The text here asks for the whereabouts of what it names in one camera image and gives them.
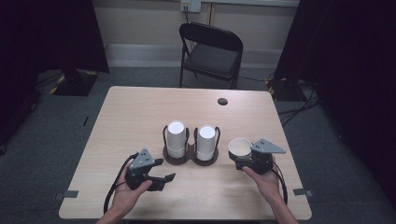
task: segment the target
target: chair backrest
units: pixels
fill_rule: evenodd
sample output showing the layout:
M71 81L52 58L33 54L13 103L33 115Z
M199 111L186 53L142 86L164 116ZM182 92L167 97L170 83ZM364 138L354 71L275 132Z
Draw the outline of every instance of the chair backrest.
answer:
M242 52L241 39L231 31L198 22L186 22L179 28L180 37L186 45L186 39L210 47Z

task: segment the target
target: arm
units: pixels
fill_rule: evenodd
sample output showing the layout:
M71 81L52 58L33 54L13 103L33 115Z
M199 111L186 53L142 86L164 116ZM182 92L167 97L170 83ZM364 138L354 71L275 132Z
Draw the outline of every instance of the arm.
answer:
M117 181L119 185L114 193L113 203L107 212L96 222L96 224L113 224L118 223L123 217L125 217L136 204L140 195L142 195L151 186L151 180L143 182L139 188L131 190L125 182L125 174L131 163L128 163L120 179Z
M256 182L260 193L271 205L279 224L298 223L280 195L278 179L274 173L267 172L264 175L258 175L246 166L243 167L242 170Z

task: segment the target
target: wooden table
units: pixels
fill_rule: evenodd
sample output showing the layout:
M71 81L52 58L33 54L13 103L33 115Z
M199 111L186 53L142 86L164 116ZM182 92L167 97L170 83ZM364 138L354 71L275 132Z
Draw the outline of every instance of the wooden table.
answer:
M219 98L228 104L219 105ZM139 87L109 90L69 186L78 196L64 199L60 217L101 217L106 194L128 156L145 147L154 159L163 158L163 128L172 120L182 121L191 131L206 124L218 126L219 158L206 167L193 161L178 166L165 161L154 167L150 175L176 173L174 181L163 191L144 193L125 218L275 219L253 180L229 159L228 144L237 137L251 142L265 138L287 150L276 154L276 163L286 180L289 208L297 219L311 217L306 197L292 191L303 186L268 92Z

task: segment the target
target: paper cup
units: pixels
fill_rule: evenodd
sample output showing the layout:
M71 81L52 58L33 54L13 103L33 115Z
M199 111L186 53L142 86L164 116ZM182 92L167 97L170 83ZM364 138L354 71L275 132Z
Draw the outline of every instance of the paper cup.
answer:
M175 120L168 124L166 131L166 145L168 149L181 150L185 148L186 128L181 121Z
M182 158L186 154L186 151L184 148L179 149L179 150L174 150L170 147L167 147L167 149L168 149L168 155L175 159Z
M216 130L214 127L204 125L198 132L197 158L201 161L212 159L215 152Z
M235 138L228 145L228 150L235 156L246 156L251 152L251 142L246 138Z

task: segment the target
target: white wall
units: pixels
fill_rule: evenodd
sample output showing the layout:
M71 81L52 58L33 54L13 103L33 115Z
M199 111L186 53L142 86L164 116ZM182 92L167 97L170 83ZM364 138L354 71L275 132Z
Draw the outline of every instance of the white wall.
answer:
M185 22L178 1L93 0L106 44L180 46ZM245 49L283 49L296 7L202 3L190 21L209 23L239 35Z

